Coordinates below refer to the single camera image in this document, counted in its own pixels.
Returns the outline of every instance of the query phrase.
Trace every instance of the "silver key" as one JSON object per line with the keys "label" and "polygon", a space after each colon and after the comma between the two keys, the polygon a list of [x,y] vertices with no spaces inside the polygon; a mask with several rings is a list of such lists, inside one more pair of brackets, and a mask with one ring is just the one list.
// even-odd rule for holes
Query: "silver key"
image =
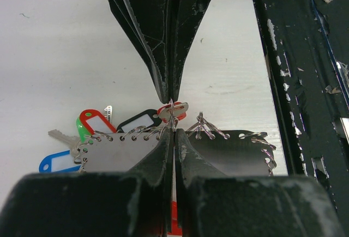
{"label": "silver key", "polygon": [[104,109],[104,111],[104,117],[110,122],[110,124],[113,124],[113,107],[109,105]]}
{"label": "silver key", "polygon": [[72,156],[75,157],[79,154],[79,152],[77,151],[77,149],[81,145],[81,140],[79,137],[64,135],[62,132],[60,132],[56,129],[49,131],[48,134],[49,134],[49,136],[65,143],[69,147],[70,154]]}

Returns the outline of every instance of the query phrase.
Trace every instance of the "white surface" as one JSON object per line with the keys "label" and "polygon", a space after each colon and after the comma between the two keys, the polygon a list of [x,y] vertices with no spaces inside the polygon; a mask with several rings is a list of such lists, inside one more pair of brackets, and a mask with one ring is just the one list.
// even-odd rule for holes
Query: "white surface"
{"label": "white surface", "polygon": [[[75,120],[85,109],[112,105],[117,126],[162,105],[107,0],[2,0],[0,22],[1,206],[45,156],[67,150],[47,131],[77,135]],[[252,0],[212,0],[179,100],[189,103],[180,127],[201,110],[222,129],[268,132],[278,147],[275,174],[285,173]]]}

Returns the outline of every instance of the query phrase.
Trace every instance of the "key ring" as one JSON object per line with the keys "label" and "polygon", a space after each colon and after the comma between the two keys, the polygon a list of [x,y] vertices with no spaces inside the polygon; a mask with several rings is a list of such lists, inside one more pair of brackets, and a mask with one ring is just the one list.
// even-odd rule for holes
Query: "key ring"
{"label": "key ring", "polygon": [[258,137],[262,137],[262,138],[265,138],[268,136],[268,133],[267,132],[254,132],[254,133],[250,133],[250,134],[245,134],[243,136],[240,137],[240,139],[245,139],[249,136],[258,136]]}
{"label": "key ring", "polygon": [[78,155],[76,155],[75,157],[74,157],[74,159],[73,159],[73,161],[74,161],[74,164],[81,164],[81,149],[80,149],[80,147],[81,146],[85,146],[85,145],[92,145],[93,143],[90,143],[89,141],[88,142],[86,142],[86,143],[82,143],[82,144],[80,144],[79,146],[78,146],[78,148],[77,148],[77,151],[79,152],[79,154]]}
{"label": "key ring", "polygon": [[106,137],[109,141],[113,141],[113,137],[104,132],[94,131],[94,133]]}
{"label": "key ring", "polygon": [[135,133],[136,131],[141,131],[141,130],[146,129],[146,128],[147,128],[147,126],[138,126],[138,127],[134,128],[134,129],[130,130],[129,132],[127,132],[125,135],[120,136],[120,140],[124,141],[125,137],[130,135],[131,133]]}
{"label": "key ring", "polygon": [[140,130],[139,133],[137,133],[137,135],[133,135],[133,136],[131,137],[131,139],[132,139],[133,141],[135,141],[135,140],[137,140],[137,137],[138,137],[139,135],[141,135],[142,133],[144,133],[144,132],[151,132],[151,131],[157,131],[157,130],[159,130],[159,129],[160,129],[159,127],[150,127],[150,128],[142,129],[142,130]]}
{"label": "key ring", "polygon": [[276,147],[275,147],[273,144],[270,144],[269,142],[267,142],[267,141],[265,141],[265,140],[260,140],[260,139],[257,139],[256,137],[253,137],[253,138],[251,139],[251,141],[252,141],[253,143],[261,143],[261,144],[267,145],[267,146],[269,146],[270,148],[272,148],[273,151],[276,150]]}
{"label": "key ring", "polygon": [[96,140],[96,141],[102,141],[100,137],[95,137],[95,136],[91,136],[91,135],[85,135],[85,138],[93,139],[93,140]]}
{"label": "key ring", "polygon": [[192,125],[187,132],[190,132],[188,134],[188,137],[192,136],[194,133],[196,133],[195,138],[197,140],[201,139],[201,132],[203,131],[211,140],[215,139],[215,135],[212,133],[212,131],[217,132],[219,135],[221,135],[224,139],[228,140],[230,138],[229,134],[224,134],[217,126],[213,125],[212,123],[208,122],[203,117],[203,112],[200,111],[197,119],[197,123]]}
{"label": "key ring", "polygon": [[278,165],[275,161],[275,159],[273,158],[273,156],[268,152],[268,150],[266,149],[262,149],[261,150],[262,152],[264,152],[268,158],[270,159],[270,161],[268,162],[267,159],[264,159],[264,162],[267,164],[268,168],[269,168],[269,177],[271,176],[274,176],[274,173],[273,173],[273,169],[275,169]]}

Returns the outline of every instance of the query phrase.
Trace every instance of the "metal ring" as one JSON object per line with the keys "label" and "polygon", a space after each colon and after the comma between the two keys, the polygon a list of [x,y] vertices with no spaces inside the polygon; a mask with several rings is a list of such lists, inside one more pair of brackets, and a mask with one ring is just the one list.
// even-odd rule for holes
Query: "metal ring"
{"label": "metal ring", "polygon": [[153,136],[153,135],[156,134],[156,133],[159,133],[159,132],[161,131],[161,129],[156,129],[156,130],[150,132],[148,135],[144,136],[143,139],[144,139],[144,140],[149,140],[149,138],[150,138],[151,136]]}
{"label": "metal ring", "polygon": [[80,166],[79,170],[77,171],[78,173],[86,173],[86,171],[85,171],[85,164],[86,164],[86,162],[84,162],[84,163]]}
{"label": "metal ring", "polygon": [[268,150],[262,149],[261,151],[264,152],[268,156],[271,164],[274,166],[273,169],[276,168],[278,165],[277,165],[276,161],[274,160],[274,157],[268,152]]}
{"label": "metal ring", "polygon": [[167,125],[163,126],[163,128],[160,130],[159,135],[157,135],[157,140],[160,140],[160,138],[161,138],[161,136],[163,135],[164,130],[165,130],[166,128],[168,128]]}
{"label": "metal ring", "polygon": [[101,135],[101,136],[104,136],[104,137],[106,137],[109,141],[113,141],[113,137],[112,136],[110,136],[110,135],[108,135],[108,134],[106,134],[106,133],[104,133],[104,132],[99,132],[99,131],[94,131],[96,134],[99,134],[99,135]]}
{"label": "metal ring", "polygon": [[265,138],[266,136],[268,136],[268,133],[267,132],[254,132],[254,133],[249,133],[249,134],[245,134],[243,136],[240,137],[240,139],[245,139],[249,136],[258,136],[258,137],[262,137],[262,138]]}
{"label": "metal ring", "polygon": [[251,139],[251,141],[252,141],[253,143],[261,143],[261,144],[267,145],[267,146],[269,146],[270,148],[272,148],[273,151],[276,150],[276,147],[275,147],[273,144],[270,144],[269,142],[267,142],[267,141],[265,141],[265,140],[260,140],[260,139],[257,139],[256,137],[253,137],[253,138]]}
{"label": "metal ring", "polygon": [[194,129],[191,133],[189,133],[187,136],[190,137],[190,136],[192,136],[194,133],[196,133],[197,131],[198,131],[198,127],[197,127],[196,129]]}
{"label": "metal ring", "polygon": [[138,126],[138,127],[134,128],[134,129],[130,130],[129,132],[127,132],[125,135],[121,136],[120,140],[124,141],[125,137],[130,135],[131,133],[135,133],[136,131],[141,131],[141,130],[146,129],[146,128],[147,128],[147,126]]}
{"label": "metal ring", "polygon": [[201,131],[202,131],[202,126],[199,125],[198,128],[197,128],[197,133],[195,135],[195,139],[197,139],[197,140],[201,140],[202,139]]}
{"label": "metal ring", "polygon": [[146,129],[143,129],[143,130],[141,130],[140,132],[138,132],[136,135],[133,135],[131,138],[132,138],[132,140],[137,140],[137,137],[139,136],[139,135],[141,135],[142,133],[144,133],[144,132],[151,132],[151,131],[155,131],[155,130],[160,130],[161,128],[159,128],[159,127],[150,127],[150,128],[146,128]]}
{"label": "metal ring", "polygon": [[74,164],[81,164],[80,153],[74,157]]}
{"label": "metal ring", "polygon": [[201,128],[203,129],[203,132],[205,132],[205,134],[211,139],[211,140],[214,140],[216,138],[216,136],[211,132],[209,131],[205,126],[203,125],[200,125]]}
{"label": "metal ring", "polygon": [[268,166],[268,171],[269,171],[269,177],[273,177],[274,176],[274,173],[273,173],[273,169],[270,167],[269,163],[264,160],[264,162],[266,163],[266,165]]}
{"label": "metal ring", "polygon": [[219,135],[221,135],[224,139],[227,140],[227,139],[230,138],[229,134],[224,134],[224,132],[222,132],[219,128],[217,128],[215,125],[213,125],[212,123],[208,122],[204,118],[203,118],[203,121],[210,129],[213,129],[215,132],[217,132]]}
{"label": "metal ring", "polygon": [[175,107],[175,104],[174,104],[172,98],[170,99],[170,104],[171,104],[171,108],[173,109]]}
{"label": "metal ring", "polygon": [[173,132],[176,131],[178,122],[179,122],[178,118],[176,118],[176,117],[174,117],[173,115],[171,115],[171,118],[170,118],[170,126],[171,126]]}
{"label": "metal ring", "polygon": [[198,126],[198,122],[196,122],[193,126],[191,126],[189,129],[187,129],[187,132],[191,132],[192,130],[196,130],[196,127]]}
{"label": "metal ring", "polygon": [[85,146],[85,145],[92,145],[92,143],[86,142],[86,143],[82,143],[77,147],[77,150],[80,152],[80,147],[81,146]]}
{"label": "metal ring", "polygon": [[85,138],[93,139],[93,140],[96,140],[96,141],[102,141],[100,139],[100,137],[95,137],[95,136],[91,136],[91,135],[85,135]]}

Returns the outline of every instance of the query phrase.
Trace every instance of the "red key tag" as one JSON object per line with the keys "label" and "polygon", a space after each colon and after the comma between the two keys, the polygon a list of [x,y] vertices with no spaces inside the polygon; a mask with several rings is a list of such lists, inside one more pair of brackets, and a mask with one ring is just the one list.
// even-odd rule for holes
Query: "red key tag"
{"label": "red key tag", "polygon": [[172,201],[172,232],[167,233],[167,236],[182,236],[182,229],[178,227],[177,217],[177,202]]}
{"label": "red key tag", "polygon": [[[184,102],[175,102],[173,107],[173,116],[176,117],[179,121],[186,117],[186,111],[188,110],[188,103]],[[158,109],[158,116],[163,122],[168,123],[171,118],[171,105],[165,105]]]}
{"label": "red key tag", "polygon": [[84,110],[79,119],[91,135],[94,131],[116,133],[114,126],[97,110]]}

